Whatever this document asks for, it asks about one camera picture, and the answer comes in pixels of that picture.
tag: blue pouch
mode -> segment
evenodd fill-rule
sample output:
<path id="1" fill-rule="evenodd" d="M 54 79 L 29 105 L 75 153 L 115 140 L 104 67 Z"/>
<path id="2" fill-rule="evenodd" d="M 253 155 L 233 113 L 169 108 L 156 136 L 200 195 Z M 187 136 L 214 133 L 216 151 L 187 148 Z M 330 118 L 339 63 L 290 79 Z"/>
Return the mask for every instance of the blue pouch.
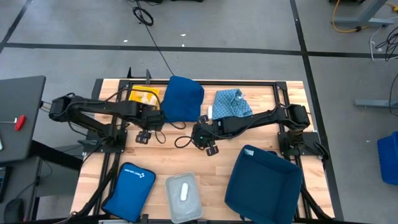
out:
<path id="1" fill-rule="evenodd" d="M 225 194 L 229 208 L 255 223 L 292 223 L 302 184 L 302 170 L 267 152 L 246 145 L 239 153 Z"/>
<path id="2" fill-rule="evenodd" d="M 105 199 L 101 208 L 129 222 L 136 222 L 155 182 L 156 175 L 150 170 L 130 162 L 120 167 L 115 189 Z"/>
<path id="3" fill-rule="evenodd" d="M 171 77 L 160 105 L 166 122 L 197 121 L 204 95 L 205 90 L 199 83 L 189 78 Z"/>

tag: blue fabric bin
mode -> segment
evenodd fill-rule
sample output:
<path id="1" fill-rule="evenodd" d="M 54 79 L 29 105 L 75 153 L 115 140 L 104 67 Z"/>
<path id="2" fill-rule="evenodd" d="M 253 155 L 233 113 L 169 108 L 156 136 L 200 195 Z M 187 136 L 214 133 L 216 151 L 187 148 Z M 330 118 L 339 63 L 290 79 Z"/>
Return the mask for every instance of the blue fabric bin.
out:
<path id="1" fill-rule="evenodd" d="M 398 150 L 397 150 L 398 131 L 390 136 L 379 139 L 377 148 L 379 149 L 379 159 L 381 177 L 385 183 L 398 185 Z"/>
<path id="2" fill-rule="evenodd" d="M 253 146 L 240 152 L 225 195 L 229 208 L 261 224 L 291 224 L 302 184 L 302 170 Z"/>

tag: red handle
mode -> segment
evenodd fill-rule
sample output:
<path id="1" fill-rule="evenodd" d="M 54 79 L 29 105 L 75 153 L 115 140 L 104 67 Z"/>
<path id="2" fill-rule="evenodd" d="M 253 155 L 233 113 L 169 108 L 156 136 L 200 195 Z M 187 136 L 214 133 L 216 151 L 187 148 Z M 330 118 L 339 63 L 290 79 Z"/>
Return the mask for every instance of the red handle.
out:
<path id="1" fill-rule="evenodd" d="M 22 129 L 22 127 L 24 126 L 25 120 L 26 120 L 25 115 L 20 115 L 19 116 L 19 118 L 17 120 L 17 123 L 15 124 L 15 130 L 16 131 L 19 131 L 19 130 Z"/>

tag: wooden tabletop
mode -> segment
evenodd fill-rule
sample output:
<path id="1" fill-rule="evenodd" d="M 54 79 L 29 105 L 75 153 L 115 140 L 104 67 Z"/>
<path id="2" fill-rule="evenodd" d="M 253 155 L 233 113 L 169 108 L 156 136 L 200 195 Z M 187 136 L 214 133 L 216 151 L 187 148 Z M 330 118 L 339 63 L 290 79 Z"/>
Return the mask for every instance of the wooden tabletop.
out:
<path id="1" fill-rule="evenodd" d="M 307 111 L 309 111 L 303 83 L 286 83 L 288 86 L 290 103 L 304 105 Z M 118 85 L 118 79 L 103 80 L 99 99 L 104 100 L 117 92 Z M 150 85 L 150 87 L 160 90 L 159 97 L 162 100 L 166 86 Z M 203 87 L 205 89 L 205 97 L 201 106 L 202 114 L 206 114 L 208 107 L 213 104 L 216 91 L 233 88 L 239 88 L 242 91 L 244 99 L 249 103 L 253 113 L 260 113 L 275 107 L 274 94 L 272 88 L 269 86 L 204 85 Z M 108 115 L 96 114 L 95 118 L 102 123 L 111 122 L 111 116 Z M 220 153 L 211 157 L 208 157 L 206 152 L 198 150 L 193 144 L 190 144 L 184 149 L 176 149 L 174 147 L 175 139 L 183 135 L 190 136 L 192 127 L 193 123 L 187 123 L 187 128 L 178 130 L 169 124 L 165 124 L 162 131 L 167 138 L 166 143 L 160 144 L 156 141 L 156 138 L 152 136 L 147 145 L 135 142 L 136 135 L 140 131 L 138 127 L 130 125 L 127 128 L 128 136 L 126 150 L 122 154 L 119 164 L 131 162 L 139 167 L 155 172 L 157 176 L 142 213 L 149 214 L 149 218 L 170 219 L 165 191 L 165 180 L 173 175 L 193 172 L 199 189 L 201 205 L 203 207 L 202 219 L 240 220 L 239 215 L 233 212 L 224 203 L 226 186 L 236 158 L 242 147 L 246 144 L 268 151 L 272 150 L 280 155 L 277 140 L 277 132 L 279 131 L 278 125 L 272 124 L 255 129 L 248 129 L 237 138 L 217 141 L 216 143 Z M 313 131 L 312 124 L 305 131 Z M 185 143 L 185 141 L 186 139 L 181 140 L 180 144 Z M 100 179 L 103 158 L 103 153 L 94 153 L 83 164 L 71 211 L 79 211 L 96 190 Z M 329 216 L 334 217 L 321 160 L 317 156 L 302 156 L 301 160 L 308 191 L 319 206 L 321 206 L 323 211 Z M 110 158 L 109 168 L 112 161 L 113 157 Z M 107 195 L 108 190 L 105 190 L 103 199 Z M 301 199 L 298 201 L 298 207 L 300 216 L 304 217 Z"/>

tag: concrete floor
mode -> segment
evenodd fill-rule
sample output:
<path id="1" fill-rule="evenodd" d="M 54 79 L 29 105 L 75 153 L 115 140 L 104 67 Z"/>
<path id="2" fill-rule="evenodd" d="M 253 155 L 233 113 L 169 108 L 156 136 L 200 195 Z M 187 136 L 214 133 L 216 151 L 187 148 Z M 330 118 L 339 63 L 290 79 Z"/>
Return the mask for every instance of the concrete floor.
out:
<path id="1" fill-rule="evenodd" d="M 358 15 L 371 1 L 362 5 L 342 4 L 338 15 Z M 330 25 L 333 4 L 327 0 L 295 2 L 308 51 L 369 53 L 369 38 L 375 28 L 340 34 Z M 0 40 L 24 3 L 24 0 L 0 0 Z M 163 54 L 176 75 L 209 79 L 302 80 L 307 96 L 310 96 L 310 82 L 307 81 L 289 0 L 205 0 L 203 3 L 166 0 L 153 7 L 143 2 L 142 7 L 155 18 L 155 25 L 150 30 L 158 45 L 175 47 L 174 52 Z M 392 13 L 389 7 L 383 7 L 377 13 L 380 18 L 394 16 L 398 14 Z M 383 29 L 374 41 L 384 41 L 395 27 Z M 44 44 L 30 49 L 1 43 L 0 49 L 5 48 L 0 50 L 0 79 L 45 75 L 46 101 L 71 91 L 90 96 L 96 78 L 125 77 L 128 67 L 132 67 L 135 76 L 142 76 L 147 68 L 155 78 L 170 76 L 158 52 L 134 50 L 134 46 L 153 46 L 153 43 L 125 0 L 33 0 L 8 43 Z M 72 48 L 76 45 L 133 48 L 50 49 L 46 44 L 68 44 Z M 182 45 L 215 50 L 185 52 Z M 232 53 L 221 53 L 225 48 L 233 49 Z M 287 50 L 293 55 L 268 54 L 253 49 Z M 372 62 L 368 58 L 309 59 L 344 219 L 395 223 L 398 219 L 398 187 L 381 180 L 376 141 L 396 131 L 398 120 L 388 110 L 356 108 L 353 100 L 387 99 L 398 64 L 395 61 Z M 34 139 L 52 147 L 62 147 L 76 144 L 81 136 L 70 131 L 66 124 L 55 123 L 40 112 Z M 81 149 L 69 153 L 79 155 Z M 78 174 L 52 166 L 54 175 L 42 183 L 39 194 L 63 196 L 42 197 L 38 218 L 65 217 L 72 203 Z"/>

